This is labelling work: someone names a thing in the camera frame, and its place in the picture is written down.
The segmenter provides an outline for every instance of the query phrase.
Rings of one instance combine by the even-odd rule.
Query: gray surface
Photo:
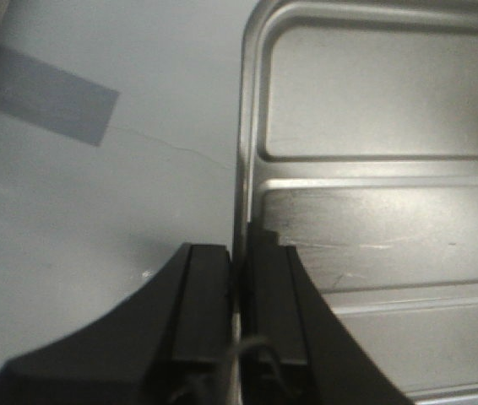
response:
[[[235,253],[279,232],[399,388],[478,403],[478,3],[433,4],[261,3]]]
[[[0,46],[0,111],[10,116],[98,146],[118,95]]]
[[[121,96],[98,148],[0,112],[0,366],[109,311],[183,241],[231,243],[253,4],[11,3],[2,46]]]

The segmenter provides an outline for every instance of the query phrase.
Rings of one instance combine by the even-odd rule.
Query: metal tray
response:
[[[478,403],[478,2],[261,2],[239,158],[236,262],[277,231],[407,395]]]

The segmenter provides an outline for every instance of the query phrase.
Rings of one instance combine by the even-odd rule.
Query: gray tape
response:
[[[0,111],[98,146],[118,92],[0,46]]]

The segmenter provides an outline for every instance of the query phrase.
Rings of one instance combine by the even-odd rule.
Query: metal sheet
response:
[[[236,262],[278,232],[399,388],[478,403],[478,2],[261,2],[239,157]]]

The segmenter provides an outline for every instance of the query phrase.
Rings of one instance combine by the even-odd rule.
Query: black plastic part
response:
[[[222,286],[229,273],[224,253],[222,246],[183,245],[150,282],[108,315],[7,362],[0,371],[0,405],[168,402],[167,396],[146,392],[147,385],[155,382],[150,376],[156,370],[173,370],[166,377],[170,386],[184,384],[173,380],[182,380],[190,369],[174,362],[171,348],[190,359],[216,361],[219,350],[229,345],[228,316],[222,306],[226,294]],[[187,276],[190,270],[192,277]],[[194,302],[193,297],[202,292],[200,277],[215,276],[219,290]],[[192,315],[189,305],[202,314],[198,319],[204,322],[204,330],[192,327],[190,319],[177,325],[180,311],[188,312],[188,318]]]
[[[214,364],[231,339],[230,258],[224,246],[193,248],[177,323],[173,359]]]
[[[247,322],[249,335],[263,335],[273,344],[283,365],[307,365],[290,262],[286,248],[276,244],[276,235],[263,233],[249,252],[251,290]]]
[[[413,405],[329,309],[295,247],[287,248],[308,361],[323,404]]]

